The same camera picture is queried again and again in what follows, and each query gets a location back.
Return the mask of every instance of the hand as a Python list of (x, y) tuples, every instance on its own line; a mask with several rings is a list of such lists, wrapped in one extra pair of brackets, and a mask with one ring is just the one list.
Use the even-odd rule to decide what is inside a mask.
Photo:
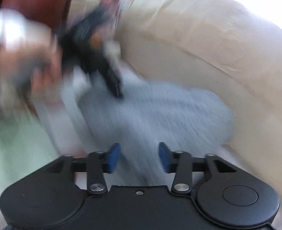
[(23, 66), (28, 59), (35, 56), (44, 58), (49, 66), (44, 70), (35, 70), (31, 78), (31, 91), (33, 93), (42, 92), (59, 82), (61, 78), (62, 50), (59, 46), (52, 47), (46, 45), (24, 46), (16, 51), (6, 51), (0, 47), (0, 78), (17, 75), (22, 72)]

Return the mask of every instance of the black device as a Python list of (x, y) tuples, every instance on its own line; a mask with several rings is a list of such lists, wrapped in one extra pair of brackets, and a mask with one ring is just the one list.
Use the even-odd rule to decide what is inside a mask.
[[(83, 20), (65, 30), (58, 36), (58, 43), (62, 48), (62, 70), (67, 71), (74, 66), (80, 68), (87, 74), (99, 72), (112, 95), (122, 98), (121, 79), (113, 70), (110, 62), (100, 50), (94, 50), (90, 46), (91, 35), (98, 26), (107, 24), (111, 19), (108, 8), (99, 5), (90, 12)], [(13, 85), (21, 92), (29, 91), (30, 78), (34, 69), (44, 69), (49, 65), (42, 57), (35, 56), (28, 63), (21, 65), (23, 69), (18, 75), (12, 77)]]
[[(279, 209), (277, 193), (268, 184), (208, 154), (195, 158), (171, 152), (159, 144), (167, 186), (112, 186), (103, 173), (112, 173), (120, 145), (87, 158), (62, 156), (8, 187), (0, 209), (15, 230), (218, 230), (273, 229)], [(194, 171), (204, 179), (192, 186)], [(74, 183), (75, 172), (87, 172), (87, 190)]]

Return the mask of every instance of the beige sofa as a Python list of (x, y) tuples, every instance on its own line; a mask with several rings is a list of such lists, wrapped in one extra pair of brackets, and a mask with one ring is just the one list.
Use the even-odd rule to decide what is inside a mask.
[(136, 72), (208, 89), (234, 110), (231, 148), (282, 198), (282, 30), (233, 0), (135, 0), (121, 23)]

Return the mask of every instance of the gray carpet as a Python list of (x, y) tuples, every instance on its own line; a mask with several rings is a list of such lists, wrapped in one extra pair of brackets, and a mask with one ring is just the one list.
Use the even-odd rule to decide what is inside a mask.
[(122, 146), (113, 185), (169, 184), (171, 178), (164, 174), (157, 154), (159, 142), (203, 157), (220, 152), (234, 133), (231, 110), (212, 92), (124, 82), (123, 94), (122, 100), (114, 98), (97, 75), (79, 102), (93, 145), (103, 151), (116, 142)]

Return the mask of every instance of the black plastic base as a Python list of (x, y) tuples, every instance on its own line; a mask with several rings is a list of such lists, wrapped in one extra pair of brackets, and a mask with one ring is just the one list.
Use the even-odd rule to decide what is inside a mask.
[[(171, 191), (167, 186), (108, 191), (103, 173), (112, 173), (119, 156), (119, 144), (88, 158), (62, 156), (8, 187), (1, 212), (9, 225), (24, 230), (271, 229), (280, 205), (276, 192), (218, 156), (193, 158), (161, 143), (165, 171), (175, 173)], [(195, 186), (193, 171), (204, 172)], [(87, 190), (74, 184), (75, 172), (87, 172)]]

